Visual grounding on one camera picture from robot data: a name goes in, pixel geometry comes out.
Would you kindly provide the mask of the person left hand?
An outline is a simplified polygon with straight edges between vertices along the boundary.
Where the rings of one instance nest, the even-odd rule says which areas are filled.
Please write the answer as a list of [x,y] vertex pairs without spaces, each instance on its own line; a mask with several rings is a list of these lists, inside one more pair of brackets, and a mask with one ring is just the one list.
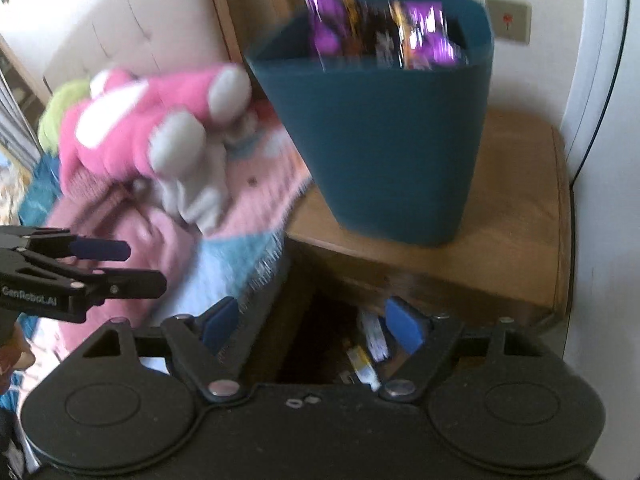
[[24,333],[17,323],[13,326],[11,337],[2,344],[0,351],[0,394],[9,389],[12,374],[16,370],[27,370],[35,363],[35,356]]

